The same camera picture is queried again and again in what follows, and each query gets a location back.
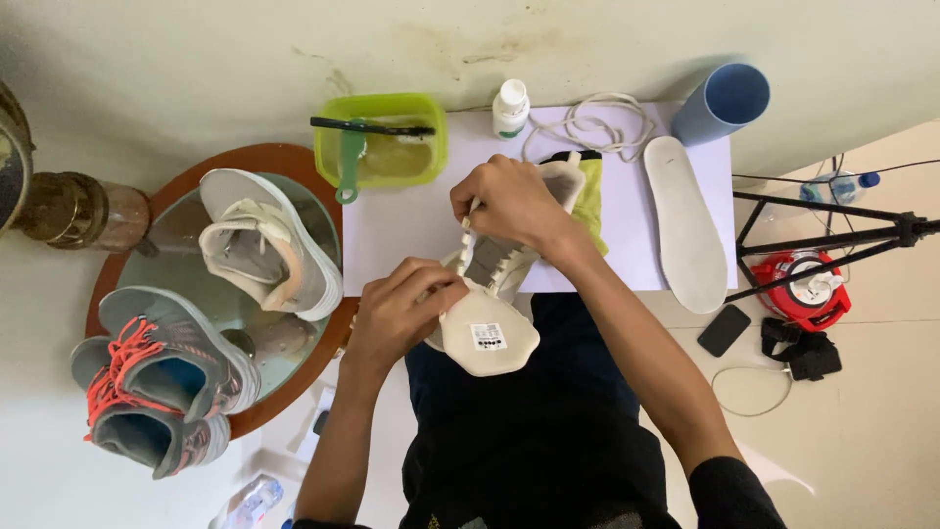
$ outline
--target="yellow cloth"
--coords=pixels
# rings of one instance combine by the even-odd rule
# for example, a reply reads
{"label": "yellow cloth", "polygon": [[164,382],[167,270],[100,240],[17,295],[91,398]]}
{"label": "yellow cloth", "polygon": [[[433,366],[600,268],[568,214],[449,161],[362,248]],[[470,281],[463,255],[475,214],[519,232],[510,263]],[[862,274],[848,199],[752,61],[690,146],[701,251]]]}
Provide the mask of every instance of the yellow cloth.
{"label": "yellow cloth", "polygon": [[584,189],[574,203],[572,216],[587,226],[594,246],[601,251],[601,255],[607,255],[609,249],[601,238],[601,159],[582,159],[578,162],[578,168],[587,178]]}

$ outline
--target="person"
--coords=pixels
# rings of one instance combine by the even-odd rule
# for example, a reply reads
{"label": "person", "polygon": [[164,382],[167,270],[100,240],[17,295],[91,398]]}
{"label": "person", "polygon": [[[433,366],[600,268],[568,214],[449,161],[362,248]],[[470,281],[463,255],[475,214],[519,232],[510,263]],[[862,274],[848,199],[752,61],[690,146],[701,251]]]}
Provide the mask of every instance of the person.
{"label": "person", "polygon": [[[482,205],[470,213],[474,197]],[[679,458],[699,527],[784,526],[708,382],[535,166],[496,155],[450,200],[458,222],[470,214],[478,233],[533,248],[577,293],[535,294],[541,342],[527,365],[477,378],[421,343],[468,292],[454,272],[409,258],[367,284],[295,529],[354,527],[372,414],[402,356],[418,427],[402,467],[409,508],[399,527],[679,527],[666,512],[663,454],[637,421],[640,405]]]}

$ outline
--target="blue cup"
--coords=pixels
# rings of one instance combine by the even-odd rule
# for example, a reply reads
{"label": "blue cup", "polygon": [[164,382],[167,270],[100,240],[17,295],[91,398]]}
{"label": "blue cup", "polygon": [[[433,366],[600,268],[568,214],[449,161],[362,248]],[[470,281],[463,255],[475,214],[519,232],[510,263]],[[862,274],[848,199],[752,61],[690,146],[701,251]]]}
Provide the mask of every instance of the blue cup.
{"label": "blue cup", "polygon": [[672,135],[686,147],[727,136],[756,120],[770,103],[770,84],[757,68],[719,66],[672,119]]}

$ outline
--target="hand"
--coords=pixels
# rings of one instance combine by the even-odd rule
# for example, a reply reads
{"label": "hand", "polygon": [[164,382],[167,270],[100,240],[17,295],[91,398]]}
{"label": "hand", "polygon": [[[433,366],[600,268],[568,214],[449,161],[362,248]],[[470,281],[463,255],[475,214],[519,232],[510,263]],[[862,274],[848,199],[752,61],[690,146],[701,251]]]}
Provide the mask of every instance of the hand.
{"label": "hand", "polygon": [[392,365],[430,336],[438,316],[468,292],[463,279],[437,261],[405,259],[390,276],[363,287],[340,369],[381,387]]}
{"label": "hand", "polygon": [[[470,213],[474,197],[480,206]],[[581,238],[587,232],[549,193],[536,167],[496,154],[480,164],[450,190],[454,217],[478,233],[520,242],[552,261],[545,252],[559,247],[566,238]]]}

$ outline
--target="tripod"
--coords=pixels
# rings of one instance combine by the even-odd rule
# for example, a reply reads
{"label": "tripod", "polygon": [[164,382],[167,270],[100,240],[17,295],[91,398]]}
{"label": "tripod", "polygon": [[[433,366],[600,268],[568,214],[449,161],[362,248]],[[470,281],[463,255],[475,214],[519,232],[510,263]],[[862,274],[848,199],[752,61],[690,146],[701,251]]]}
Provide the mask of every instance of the tripod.
{"label": "tripod", "polygon": [[[741,299],[742,297],[760,294],[761,292],[766,292],[781,285],[786,285],[794,281],[799,281],[815,276],[821,272],[828,272],[839,266],[848,265],[850,263],[854,263],[855,261],[860,261],[866,257],[871,257],[872,255],[877,255],[893,248],[912,247],[914,243],[916,243],[921,238],[940,231],[940,220],[927,220],[926,217],[915,216],[913,212],[889,213],[887,211],[856,208],[852,206],[822,204],[805,200],[783,199],[780,197],[755,195],[753,193],[743,193],[740,191],[735,191],[733,195],[736,199],[753,200],[757,203],[754,206],[754,210],[751,212],[751,216],[747,219],[747,222],[741,229],[741,234],[738,235],[738,239],[735,241],[735,248],[737,249],[738,257],[738,268],[740,268],[742,273],[744,273],[744,277],[747,278],[747,282],[751,284],[751,288],[726,297],[725,303],[730,303],[731,301]],[[835,213],[863,216],[867,218],[877,218],[878,220],[887,220],[889,222],[893,222],[894,226],[889,226],[887,228],[876,228],[873,230],[862,230],[861,232],[824,235],[822,237],[811,237],[808,239],[799,239],[795,241],[784,241],[769,245],[746,247],[744,245],[744,240],[751,232],[751,228],[754,227],[754,223],[757,221],[760,212],[768,202],[785,206],[802,207],[810,210],[825,211],[829,212],[830,214]],[[856,253],[846,255],[845,257],[840,257],[831,263],[821,264],[808,270],[792,274],[786,278],[771,281],[763,285],[758,284],[758,281],[754,277],[754,274],[751,273],[750,268],[744,264],[744,257],[747,257],[748,255],[760,255],[767,253],[777,253],[779,251],[809,248],[828,251],[830,249],[855,247],[879,242],[881,243],[880,245],[865,248]]]}

